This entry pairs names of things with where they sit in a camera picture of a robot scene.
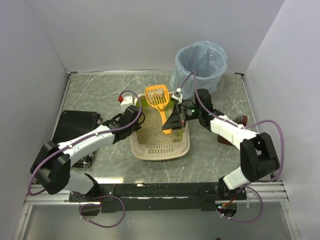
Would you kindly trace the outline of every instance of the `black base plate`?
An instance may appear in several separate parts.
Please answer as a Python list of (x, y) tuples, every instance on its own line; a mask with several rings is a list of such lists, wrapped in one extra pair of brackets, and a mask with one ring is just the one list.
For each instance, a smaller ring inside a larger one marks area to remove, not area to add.
[[(182, 209), (215, 211), (215, 201), (231, 200), (235, 193), (221, 196), (217, 182), (193, 182), (100, 184), (100, 194), (119, 197), (124, 202), (126, 211)], [(236, 193), (236, 200), (246, 199), (245, 190)], [(69, 201), (73, 203), (94, 202), (85, 200), (76, 193), (70, 195)], [(122, 205), (116, 199), (106, 197), (102, 201), (102, 213), (115, 213), (122, 209)]]
[[(55, 144), (66, 142), (87, 134), (99, 126), (101, 115), (95, 111), (64, 110), (61, 113), (52, 141)], [(73, 168), (89, 168), (91, 156), (85, 156), (76, 162)]]

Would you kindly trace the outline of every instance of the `trash can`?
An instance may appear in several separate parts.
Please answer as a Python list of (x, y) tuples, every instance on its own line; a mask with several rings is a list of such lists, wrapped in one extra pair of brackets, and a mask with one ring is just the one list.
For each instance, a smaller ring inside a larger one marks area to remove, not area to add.
[[(208, 89), (210, 93), (214, 93), (217, 91), (222, 75), (227, 70), (227, 59), (223, 48), (211, 41), (198, 41), (186, 46), (175, 56), (174, 74), (170, 85), (174, 90), (180, 88), (186, 77), (195, 71), (197, 89)], [(183, 99), (191, 98), (194, 92), (195, 85), (191, 76), (181, 89)]]

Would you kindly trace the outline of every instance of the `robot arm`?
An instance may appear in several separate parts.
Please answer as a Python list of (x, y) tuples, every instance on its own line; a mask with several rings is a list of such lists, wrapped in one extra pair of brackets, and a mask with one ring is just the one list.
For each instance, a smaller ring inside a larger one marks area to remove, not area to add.
[(30, 172), (33, 173), (48, 156), (57, 151), (59, 154), (48, 160), (36, 173), (36, 180), (51, 195), (61, 190), (70, 190), (87, 195), (89, 198), (96, 197), (99, 184), (89, 174), (70, 172), (71, 166), (79, 159), (105, 146), (124, 140), (133, 131), (140, 129), (138, 121), (123, 130), (110, 132), (127, 126), (137, 117), (139, 107), (130, 105), (124, 113), (119, 113), (110, 120), (105, 121), (95, 130), (77, 137), (73, 140), (55, 144), (46, 142), (36, 157)]
[(236, 124), (213, 108), (207, 89), (198, 89), (197, 92), (203, 105), (221, 119), (208, 114), (196, 96), (195, 103), (185, 106), (185, 101), (181, 100), (181, 94), (177, 91), (171, 97), (175, 102), (173, 112), (162, 129), (181, 129), (185, 127), (186, 121), (198, 119), (201, 126), (222, 136), (240, 150), (240, 167), (219, 179), (222, 194), (255, 182), (279, 169), (280, 163), (269, 134), (250, 131), (243, 125)]

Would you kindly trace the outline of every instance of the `litter box grate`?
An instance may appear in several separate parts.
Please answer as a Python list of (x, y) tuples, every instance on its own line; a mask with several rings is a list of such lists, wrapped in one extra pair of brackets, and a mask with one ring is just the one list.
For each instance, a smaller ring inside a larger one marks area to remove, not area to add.
[(148, 148), (148, 154), (151, 155), (172, 154), (176, 152), (175, 146), (173, 144), (145, 145), (145, 147)]

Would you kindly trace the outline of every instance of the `red knob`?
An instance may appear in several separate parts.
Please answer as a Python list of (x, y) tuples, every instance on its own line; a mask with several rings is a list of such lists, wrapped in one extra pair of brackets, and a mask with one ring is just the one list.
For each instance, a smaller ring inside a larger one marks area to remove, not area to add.
[(122, 103), (123, 100), (124, 100), (124, 97), (123, 97), (123, 96), (118, 96), (118, 101), (119, 101), (120, 103)]

